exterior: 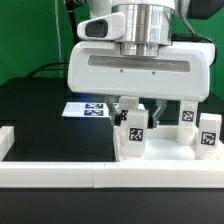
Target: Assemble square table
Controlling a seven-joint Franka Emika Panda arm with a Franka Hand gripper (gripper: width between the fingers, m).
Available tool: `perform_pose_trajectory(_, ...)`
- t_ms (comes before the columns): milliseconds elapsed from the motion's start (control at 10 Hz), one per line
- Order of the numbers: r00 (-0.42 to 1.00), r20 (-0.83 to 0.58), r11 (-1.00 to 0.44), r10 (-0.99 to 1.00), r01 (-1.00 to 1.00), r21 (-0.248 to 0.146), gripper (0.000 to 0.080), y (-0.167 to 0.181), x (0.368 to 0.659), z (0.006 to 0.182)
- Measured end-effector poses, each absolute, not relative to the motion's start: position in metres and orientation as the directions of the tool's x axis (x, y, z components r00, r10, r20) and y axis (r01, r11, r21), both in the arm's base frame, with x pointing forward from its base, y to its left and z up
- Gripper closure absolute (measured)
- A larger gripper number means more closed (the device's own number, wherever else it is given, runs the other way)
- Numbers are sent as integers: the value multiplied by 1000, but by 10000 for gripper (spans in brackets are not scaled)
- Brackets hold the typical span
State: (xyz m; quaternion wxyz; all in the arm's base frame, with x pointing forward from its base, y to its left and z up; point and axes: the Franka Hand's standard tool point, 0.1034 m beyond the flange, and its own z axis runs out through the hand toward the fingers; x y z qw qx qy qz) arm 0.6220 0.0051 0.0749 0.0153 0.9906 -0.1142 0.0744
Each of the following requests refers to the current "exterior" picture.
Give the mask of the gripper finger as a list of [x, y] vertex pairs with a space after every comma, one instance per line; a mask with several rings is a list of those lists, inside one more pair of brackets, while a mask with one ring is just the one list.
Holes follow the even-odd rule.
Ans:
[[149, 115], [147, 126], [148, 129], [153, 129], [157, 127], [159, 118], [167, 108], [167, 101], [164, 99], [157, 99], [156, 106], [157, 106], [156, 111], [153, 114]]
[[109, 109], [109, 114], [111, 116], [111, 124], [119, 126], [121, 124], [121, 114], [116, 110], [114, 103], [116, 101], [115, 96], [106, 96], [105, 104]]

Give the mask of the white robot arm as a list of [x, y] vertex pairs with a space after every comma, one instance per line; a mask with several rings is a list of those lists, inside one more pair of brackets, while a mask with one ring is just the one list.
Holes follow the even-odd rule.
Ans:
[[207, 98], [218, 47], [188, 21], [207, 20], [222, 8], [224, 0], [94, 0], [91, 18], [77, 27], [81, 41], [70, 56], [69, 88], [155, 99], [148, 123], [156, 127], [168, 100]]

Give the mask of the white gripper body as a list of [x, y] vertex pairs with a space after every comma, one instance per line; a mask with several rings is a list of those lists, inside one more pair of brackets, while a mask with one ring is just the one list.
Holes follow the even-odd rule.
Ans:
[[68, 86], [78, 93], [203, 101], [214, 53], [211, 43], [175, 42], [156, 58], [123, 56], [115, 42], [83, 41], [72, 50]]

